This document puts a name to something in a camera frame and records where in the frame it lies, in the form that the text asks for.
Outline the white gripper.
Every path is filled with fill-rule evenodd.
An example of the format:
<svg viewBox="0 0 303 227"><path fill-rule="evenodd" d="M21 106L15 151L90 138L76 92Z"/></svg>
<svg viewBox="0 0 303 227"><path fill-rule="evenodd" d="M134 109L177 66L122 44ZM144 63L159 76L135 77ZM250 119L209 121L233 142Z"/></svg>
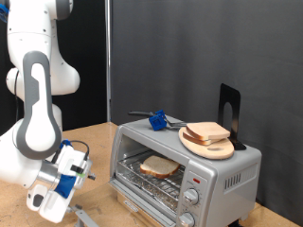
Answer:
<svg viewBox="0 0 303 227"><path fill-rule="evenodd" d="M86 177L88 176L89 179L94 181L96 175L89 173L92 165L89 156L71 146L62 147L56 165L59 182L53 189L47 191L39 209L39 214L51 222L59 223L62 221L65 212L76 213L82 210L81 205L69 206L69 203L75 191L83 187Z"/></svg>

